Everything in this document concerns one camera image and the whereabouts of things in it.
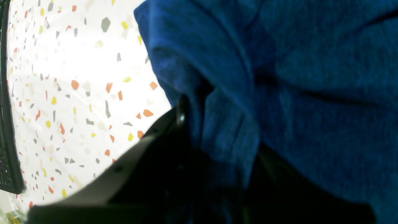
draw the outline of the terrazzo pattern surface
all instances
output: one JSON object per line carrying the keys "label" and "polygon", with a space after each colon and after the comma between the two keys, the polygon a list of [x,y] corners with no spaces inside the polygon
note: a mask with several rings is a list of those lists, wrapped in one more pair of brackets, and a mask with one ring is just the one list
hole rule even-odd
{"label": "terrazzo pattern surface", "polygon": [[7,78],[27,187],[10,194],[14,209],[85,187],[170,109],[134,19],[142,1],[11,1]]}

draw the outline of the blue sweater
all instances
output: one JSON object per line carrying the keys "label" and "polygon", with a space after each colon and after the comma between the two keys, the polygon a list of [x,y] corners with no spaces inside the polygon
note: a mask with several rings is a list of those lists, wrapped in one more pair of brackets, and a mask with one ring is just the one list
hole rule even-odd
{"label": "blue sweater", "polygon": [[231,167],[213,167],[209,186],[247,187],[263,142],[320,188],[396,224],[397,9],[398,0],[147,0],[135,17],[172,106],[190,99],[192,145]]}

